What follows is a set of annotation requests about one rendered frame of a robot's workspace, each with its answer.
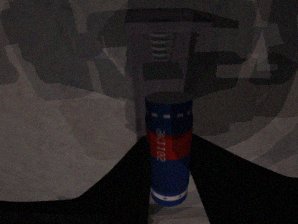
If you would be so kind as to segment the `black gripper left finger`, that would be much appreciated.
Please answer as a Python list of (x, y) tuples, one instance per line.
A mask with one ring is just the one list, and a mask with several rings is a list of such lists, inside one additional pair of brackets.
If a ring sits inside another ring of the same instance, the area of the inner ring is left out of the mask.
[(148, 224), (152, 161), (142, 136), (112, 171), (71, 200), (0, 201), (0, 224)]

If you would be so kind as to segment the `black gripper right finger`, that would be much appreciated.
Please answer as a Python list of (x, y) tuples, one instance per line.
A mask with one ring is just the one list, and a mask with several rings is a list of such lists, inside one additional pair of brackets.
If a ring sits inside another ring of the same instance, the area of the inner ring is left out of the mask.
[(298, 224), (298, 177), (259, 167), (194, 133), (189, 171), (210, 224)]

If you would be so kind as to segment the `blue and red battery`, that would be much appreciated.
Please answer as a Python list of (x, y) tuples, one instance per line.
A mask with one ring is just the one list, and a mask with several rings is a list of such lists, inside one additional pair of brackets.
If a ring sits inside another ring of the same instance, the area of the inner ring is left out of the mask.
[(145, 96), (146, 141), (150, 144), (150, 193), (162, 206), (181, 205), (188, 196), (193, 95), (162, 91)]

